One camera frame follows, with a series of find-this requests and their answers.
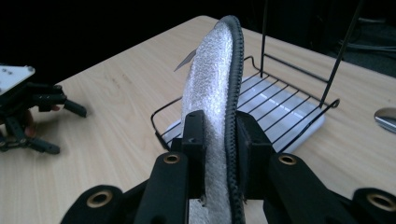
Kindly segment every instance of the wooden table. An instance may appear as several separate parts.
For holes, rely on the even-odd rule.
[[[34,111],[37,136],[61,147],[59,155],[30,149],[0,154],[0,223],[59,223],[85,190],[113,185],[126,191],[149,177],[165,151],[150,115],[181,95],[189,67],[177,65],[213,28],[202,16],[125,50],[60,84],[70,100],[88,109],[81,118],[69,111]],[[244,30],[245,56],[260,60],[262,36]],[[335,59],[266,38],[265,52],[327,77]],[[265,70],[320,94],[312,78],[289,76],[290,69],[270,59]],[[250,63],[245,75],[252,75]],[[396,194],[396,135],[380,128],[374,112],[396,106],[396,79],[341,63],[328,99],[341,99],[324,124],[295,154],[331,190],[351,198],[358,188]],[[179,108],[156,120],[164,129],[180,119]],[[261,201],[246,204],[247,223],[264,220]]]

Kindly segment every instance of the mounting hole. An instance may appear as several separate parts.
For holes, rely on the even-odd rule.
[[[282,163],[287,164],[287,165],[295,165],[297,163],[297,160],[294,159],[291,156],[287,155],[282,155],[278,158]]]
[[[388,197],[377,194],[377,193],[372,193],[367,195],[367,200],[374,206],[388,211],[388,212],[395,212],[396,211],[396,202],[393,200],[389,199]]]
[[[174,164],[180,161],[180,157],[178,155],[172,154],[165,156],[165,158],[163,158],[163,161],[168,164]]]
[[[113,198],[113,193],[108,190],[101,190],[99,192],[94,193],[87,200],[87,205],[91,208],[98,208],[106,205]]]

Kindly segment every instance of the dark wall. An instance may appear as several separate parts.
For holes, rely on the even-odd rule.
[[[272,0],[268,35],[312,48],[325,27],[350,10],[341,0]],[[32,80],[57,83],[196,16],[235,15],[262,30],[263,1],[37,1],[5,0],[0,13],[0,63],[31,65]],[[317,15],[327,23],[315,27]],[[337,29],[328,29],[332,34]]]

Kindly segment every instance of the wire frame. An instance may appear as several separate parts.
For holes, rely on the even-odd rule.
[[[340,104],[339,99],[336,99],[331,103],[327,103],[326,98],[338,66],[342,61],[344,52],[347,48],[347,42],[351,37],[355,24],[359,18],[363,2],[364,0],[360,0],[358,3],[355,14],[351,23],[349,24],[346,37],[343,41],[343,45],[340,48],[329,78],[323,78],[315,73],[311,73],[303,69],[302,67],[285,62],[264,52],[268,0],[265,1],[262,27],[261,66],[258,67],[255,64],[254,58],[252,56],[245,58],[245,61],[251,60],[251,65],[257,71],[257,73],[243,80],[239,95],[238,110],[248,112],[259,122],[259,124],[265,120],[266,124],[261,124],[261,127],[266,134],[271,135],[269,136],[271,142],[274,146],[277,145],[276,152],[280,153],[288,150],[288,148],[292,147],[293,144],[296,144],[296,142],[299,141],[299,139],[309,130],[311,126],[313,126],[315,123],[318,123],[320,119],[323,119],[323,115],[330,108],[336,108]],[[274,60],[278,63],[286,65],[292,70],[298,71],[307,75],[308,77],[312,77],[313,79],[325,83],[325,89],[321,97],[317,97],[307,90],[302,90],[301,88],[292,85],[280,77],[265,72],[263,68],[264,58]],[[165,108],[179,102],[181,98],[181,96],[176,98],[167,105],[164,105],[156,110],[151,115],[151,123],[155,131],[155,135],[157,136],[163,148],[167,150],[170,150],[173,139],[181,136],[181,123],[179,120],[177,120],[173,124],[170,124],[165,131],[160,132],[156,126],[154,118],[161,114]]]

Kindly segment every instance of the dish rack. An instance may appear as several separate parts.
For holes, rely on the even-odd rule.
[[[245,58],[245,61],[251,60],[251,65],[256,70],[256,73],[247,77],[243,76],[237,109],[249,113],[258,121],[265,134],[272,142],[276,152],[291,153],[323,124],[325,120],[324,114],[330,108],[336,108],[339,105],[339,99],[327,103],[326,98],[338,66],[342,61],[347,42],[358,20],[359,13],[360,8],[358,7],[349,24],[346,37],[339,50],[332,72],[329,78],[323,78],[299,66],[264,53],[266,36],[265,22],[267,15],[266,10],[264,10],[261,66],[258,67],[255,64],[252,56],[247,56]],[[307,75],[309,78],[314,78],[325,83],[325,88],[321,97],[316,97],[314,94],[302,90],[276,75],[265,72],[263,70],[264,58],[272,59],[286,65],[292,70]],[[180,100],[181,97],[176,98],[151,115],[151,123],[155,130],[155,134],[163,148],[167,150],[170,150],[172,140],[181,136],[180,119],[169,124],[166,130],[160,132],[157,129],[154,118],[161,114],[165,108],[176,104]]]

